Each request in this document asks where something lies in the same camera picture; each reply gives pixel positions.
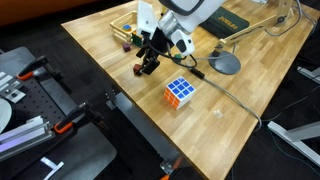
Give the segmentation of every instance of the desk lamp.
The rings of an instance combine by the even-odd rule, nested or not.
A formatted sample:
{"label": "desk lamp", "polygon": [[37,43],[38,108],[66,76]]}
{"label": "desk lamp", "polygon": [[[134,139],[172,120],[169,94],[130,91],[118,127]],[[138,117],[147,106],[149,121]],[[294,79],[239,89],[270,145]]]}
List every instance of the desk lamp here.
{"label": "desk lamp", "polygon": [[224,46],[236,43],[241,39],[244,39],[255,32],[265,30],[269,27],[284,25],[287,17],[289,16],[291,5],[293,0],[280,0],[277,8],[277,14],[260,21],[252,26],[249,26],[238,33],[228,36],[224,39],[220,39],[216,45],[214,51],[210,54],[210,65],[220,73],[223,74],[236,74],[241,69],[239,59],[227,51],[223,51]]}

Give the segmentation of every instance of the wooden tabletop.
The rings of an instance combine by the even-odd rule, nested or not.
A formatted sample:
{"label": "wooden tabletop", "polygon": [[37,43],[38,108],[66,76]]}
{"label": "wooden tabletop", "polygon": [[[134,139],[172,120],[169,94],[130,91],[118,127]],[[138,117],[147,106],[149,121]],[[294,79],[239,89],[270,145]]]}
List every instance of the wooden tabletop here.
{"label": "wooden tabletop", "polygon": [[[153,4],[156,14],[160,14],[157,0],[146,2]],[[249,0],[226,1],[223,7],[254,24],[275,14],[277,2],[269,0],[263,5]],[[139,48],[131,45],[131,51],[125,53],[122,45],[113,39],[109,24],[137,10],[137,3],[132,1],[62,26],[199,172],[209,179],[223,179],[258,121],[227,95],[169,59],[159,57],[160,66],[149,76],[134,76],[134,64],[142,63],[142,59],[135,56]],[[318,19],[318,11],[306,6],[303,9]],[[296,21],[298,13],[295,11],[294,14],[287,26],[269,30],[281,32]],[[280,37],[259,32],[237,43],[235,55],[242,68],[236,75],[220,74],[206,60],[199,61],[198,69],[261,115],[311,29],[312,24],[303,17],[297,26]],[[192,37],[196,49],[194,57],[207,57],[218,42],[201,27],[196,28]],[[225,50],[231,52],[232,46]],[[179,76],[186,78],[197,90],[190,102],[174,110],[163,94],[166,85]],[[223,116],[217,117],[214,111],[220,111]]]}

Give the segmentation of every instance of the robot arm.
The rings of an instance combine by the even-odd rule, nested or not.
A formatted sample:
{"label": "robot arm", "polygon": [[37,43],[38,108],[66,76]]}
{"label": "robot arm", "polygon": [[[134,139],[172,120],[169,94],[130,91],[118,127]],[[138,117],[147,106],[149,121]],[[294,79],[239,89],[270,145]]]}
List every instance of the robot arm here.
{"label": "robot arm", "polygon": [[144,36],[149,47],[142,48],[138,57],[145,55],[143,64],[135,69],[135,74],[151,74],[160,64],[157,56],[168,52],[175,45],[182,55],[190,55],[194,44],[190,34],[203,21],[212,15],[223,0],[159,0],[169,10],[157,20],[150,4],[139,1],[137,34]]}

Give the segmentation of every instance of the lamp base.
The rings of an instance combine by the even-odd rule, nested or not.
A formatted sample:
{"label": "lamp base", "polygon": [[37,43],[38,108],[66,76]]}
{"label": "lamp base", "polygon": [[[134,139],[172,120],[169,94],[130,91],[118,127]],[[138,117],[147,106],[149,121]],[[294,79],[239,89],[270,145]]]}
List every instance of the lamp base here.
{"label": "lamp base", "polygon": [[210,57],[216,57],[217,59],[209,59],[210,65],[213,69],[223,74],[236,74],[241,69],[239,59],[227,51],[222,51],[219,55],[214,51],[210,54]]}

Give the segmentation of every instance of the rubik's cube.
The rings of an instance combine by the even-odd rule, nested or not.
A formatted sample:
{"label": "rubik's cube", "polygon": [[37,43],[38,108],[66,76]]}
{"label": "rubik's cube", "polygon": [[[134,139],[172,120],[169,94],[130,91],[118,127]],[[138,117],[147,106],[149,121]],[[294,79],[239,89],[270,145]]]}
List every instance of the rubik's cube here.
{"label": "rubik's cube", "polygon": [[181,76],[167,85],[164,98],[177,110],[191,99],[195,91],[196,89]]}

